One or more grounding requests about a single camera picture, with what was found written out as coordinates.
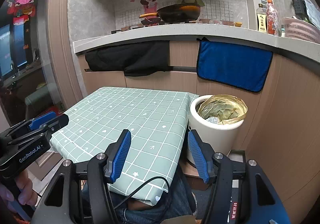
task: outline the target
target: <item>monitor screen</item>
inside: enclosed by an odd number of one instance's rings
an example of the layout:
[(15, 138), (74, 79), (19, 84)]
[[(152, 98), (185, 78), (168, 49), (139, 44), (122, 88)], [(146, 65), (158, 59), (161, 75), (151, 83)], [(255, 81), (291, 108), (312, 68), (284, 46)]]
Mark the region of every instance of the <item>monitor screen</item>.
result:
[(13, 26), (14, 53), (17, 67), (27, 63), (26, 51), (24, 47), (24, 24)]
[(0, 28), (0, 68), (1, 76), (11, 72), (10, 25)]

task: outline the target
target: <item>white countertop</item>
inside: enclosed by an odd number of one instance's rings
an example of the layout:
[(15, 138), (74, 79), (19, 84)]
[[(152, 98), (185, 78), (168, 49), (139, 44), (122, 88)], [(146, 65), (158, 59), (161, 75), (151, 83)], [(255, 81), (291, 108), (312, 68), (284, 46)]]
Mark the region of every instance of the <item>white countertop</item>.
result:
[(320, 63), (320, 44), (292, 39), (286, 37), (277, 37), (267, 33), (261, 33), (256, 30), (239, 28), (228, 25), (211, 24), (173, 24), (158, 25), (151, 27), (138, 28), (120, 33), (110, 34), (101, 37), (94, 37), (73, 42), (75, 53), (94, 49), (112, 43), (121, 44), (122, 41), (141, 39), (156, 36), (219, 36), (236, 38), (241, 40), (253, 41), (269, 46), (281, 48), (294, 53), (298, 53)]

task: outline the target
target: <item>human hand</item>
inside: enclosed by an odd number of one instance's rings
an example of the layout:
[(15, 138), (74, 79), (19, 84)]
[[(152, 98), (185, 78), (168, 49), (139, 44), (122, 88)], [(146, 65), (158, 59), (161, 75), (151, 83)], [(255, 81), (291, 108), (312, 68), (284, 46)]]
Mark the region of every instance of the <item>human hand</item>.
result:
[[(18, 201), (21, 205), (28, 204), (30, 206), (36, 205), (38, 200), (37, 193), (32, 190), (32, 181), (28, 177), (28, 171), (24, 170), (15, 178), (18, 188), (21, 190), (21, 193), (18, 197)], [(12, 212), (15, 212), (14, 208), (10, 202), (14, 201), (12, 193), (0, 183), (0, 196), (3, 199), (4, 203), (7, 205), (8, 209)]]

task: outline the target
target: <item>wok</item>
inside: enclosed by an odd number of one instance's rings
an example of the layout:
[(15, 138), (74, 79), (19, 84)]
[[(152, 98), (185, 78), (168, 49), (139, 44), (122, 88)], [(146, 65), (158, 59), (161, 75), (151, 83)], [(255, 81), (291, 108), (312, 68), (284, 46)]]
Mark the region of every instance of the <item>wok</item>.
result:
[(156, 13), (140, 15), (139, 18), (148, 16), (160, 17), (165, 23), (181, 23), (197, 20), (200, 15), (200, 6), (192, 3), (181, 3), (162, 7)]

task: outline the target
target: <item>sauce bottle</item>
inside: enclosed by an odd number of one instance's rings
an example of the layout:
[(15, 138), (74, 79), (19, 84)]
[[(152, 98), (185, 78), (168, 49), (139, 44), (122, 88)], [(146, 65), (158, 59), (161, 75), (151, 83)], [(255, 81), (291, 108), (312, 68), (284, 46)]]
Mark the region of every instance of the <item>sauce bottle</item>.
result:
[(267, 0), (267, 22), (268, 22), (268, 33), (278, 35), (278, 12), (273, 6), (272, 0)]
[(263, 32), (263, 33), (268, 33), (268, 31), (267, 31), (267, 14), (264, 11), (262, 4), (259, 4), (259, 7), (256, 12), (257, 12), (258, 31)]

